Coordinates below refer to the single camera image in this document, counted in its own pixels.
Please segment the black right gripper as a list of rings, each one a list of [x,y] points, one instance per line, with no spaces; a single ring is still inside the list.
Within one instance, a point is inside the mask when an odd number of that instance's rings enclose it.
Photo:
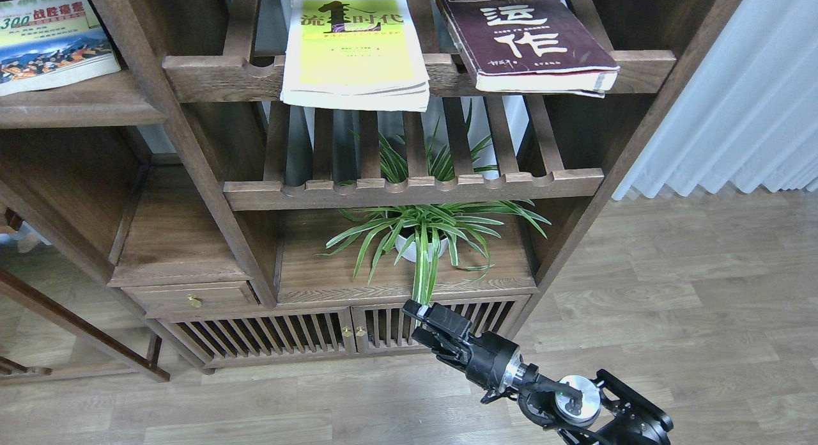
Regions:
[[[440,303],[428,306],[410,299],[401,311],[421,323],[412,338],[432,349],[439,361],[491,394],[519,392],[515,385],[522,366],[518,344],[494,332],[475,336],[469,332],[470,320]]]

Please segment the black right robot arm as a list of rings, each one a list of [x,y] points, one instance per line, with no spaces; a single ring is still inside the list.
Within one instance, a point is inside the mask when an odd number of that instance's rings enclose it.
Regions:
[[[482,404],[514,400],[529,421],[555,430],[567,444],[669,443],[671,418],[607,370],[594,380],[550,380],[523,362],[516,343],[491,331],[474,336],[470,320],[446,306],[408,300],[403,312],[421,323],[415,340],[486,391]]]

